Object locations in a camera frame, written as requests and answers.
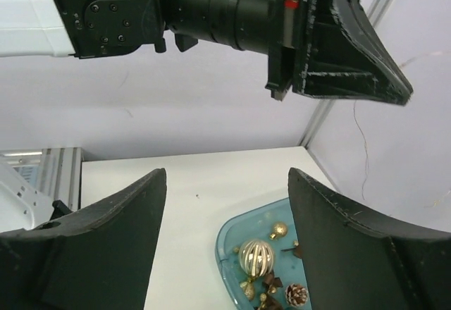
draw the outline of thin wire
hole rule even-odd
[[[414,56],[413,58],[408,59],[407,61],[400,63],[398,65],[398,67],[400,69],[406,68],[408,65],[414,63],[415,61],[421,60],[423,58],[428,58],[429,56],[442,56],[442,55],[447,55],[447,54],[451,54],[451,51],[432,51],[429,53],[424,53],[424,54],[419,54],[417,56]],[[369,177],[369,153],[368,153],[368,142],[366,141],[366,137],[364,134],[364,131],[362,130],[362,127],[359,124],[359,121],[357,120],[357,115],[356,115],[356,107],[357,107],[357,100],[354,101],[354,106],[353,106],[353,113],[354,113],[354,121],[355,124],[357,126],[357,128],[359,128],[360,134],[362,134],[362,138],[364,139],[364,148],[365,148],[365,178],[364,181],[362,183],[362,199],[364,201],[365,200],[365,185],[366,182],[368,181],[368,177]],[[434,203],[433,206],[436,206],[436,204],[440,203],[441,200],[438,200]]]

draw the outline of teal plate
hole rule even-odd
[[[272,225],[277,221],[287,224],[288,234],[283,238],[271,241],[269,234]],[[266,240],[274,248],[276,252],[274,273],[283,283],[283,287],[278,289],[274,297],[284,306],[285,310],[294,309],[285,300],[285,288],[292,283],[307,287],[307,281],[302,260],[295,257],[292,252],[281,251],[282,249],[292,248],[293,242],[297,240],[295,223],[288,199],[282,199],[236,216],[227,221],[219,231],[216,240],[216,262],[224,285],[239,310],[254,310],[255,306],[260,305],[258,295],[264,292],[261,278],[254,282],[257,295],[252,302],[246,298],[240,288],[240,283],[246,280],[246,275],[240,268],[238,255],[233,249],[252,238]],[[311,304],[307,302],[304,306],[296,309],[311,310]]]

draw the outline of metal frame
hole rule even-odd
[[[380,23],[383,15],[386,13],[392,2],[393,0],[373,0],[368,9],[367,16],[374,27],[377,27],[377,24]],[[332,110],[334,103],[335,100],[320,100],[307,124],[307,128],[305,129],[298,146],[305,147],[307,151],[309,150],[310,144],[318,134],[319,129]]]
[[[16,168],[37,168],[35,188],[70,210],[80,209],[81,148],[0,151],[0,159]]]

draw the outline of white wall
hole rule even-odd
[[[398,63],[451,51],[451,0],[395,0],[378,34]],[[451,56],[404,69],[414,87],[405,107],[359,101],[369,176],[365,204],[403,220],[451,231]],[[310,149],[342,193],[362,202],[364,141],[353,102],[339,101]]]
[[[317,101],[271,99],[266,56],[206,42],[181,54],[166,40],[163,55],[1,59],[0,149],[77,146],[116,159],[299,142]]]

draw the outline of robotic arm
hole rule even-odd
[[[266,88],[283,100],[405,105],[412,86],[359,0],[0,0],[0,56],[121,56],[143,44],[181,52],[198,40],[268,56]]]

